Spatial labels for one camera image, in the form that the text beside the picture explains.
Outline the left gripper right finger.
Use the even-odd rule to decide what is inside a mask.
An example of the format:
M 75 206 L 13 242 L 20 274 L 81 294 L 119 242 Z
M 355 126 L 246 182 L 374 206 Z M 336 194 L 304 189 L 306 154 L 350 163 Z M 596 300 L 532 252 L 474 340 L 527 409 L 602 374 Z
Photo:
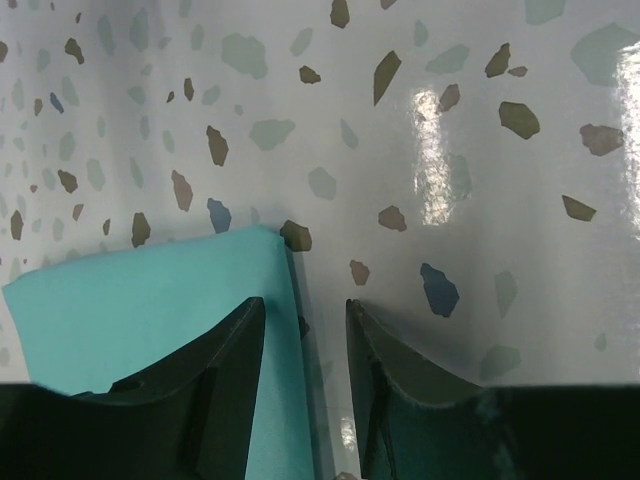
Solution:
M 366 479 L 635 479 L 635 385 L 484 388 L 346 304 L 353 414 Z

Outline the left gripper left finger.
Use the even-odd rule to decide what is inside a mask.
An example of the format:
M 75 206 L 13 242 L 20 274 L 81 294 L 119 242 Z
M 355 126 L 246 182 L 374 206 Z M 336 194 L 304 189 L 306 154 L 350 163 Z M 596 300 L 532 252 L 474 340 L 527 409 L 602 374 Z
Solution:
M 2 478 L 244 478 L 264 336 L 251 297 L 106 393 L 2 385 Z

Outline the teal green t-shirt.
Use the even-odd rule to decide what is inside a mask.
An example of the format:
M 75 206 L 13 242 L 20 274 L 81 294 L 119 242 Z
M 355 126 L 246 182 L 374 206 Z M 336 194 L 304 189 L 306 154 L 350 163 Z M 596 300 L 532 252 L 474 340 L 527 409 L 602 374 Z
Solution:
M 103 392 L 217 325 L 242 301 L 266 307 L 246 475 L 314 475 L 304 362 L 284 240 L 254 226 L 104 253 L 19 276 L 3 290 L 31 381 Z

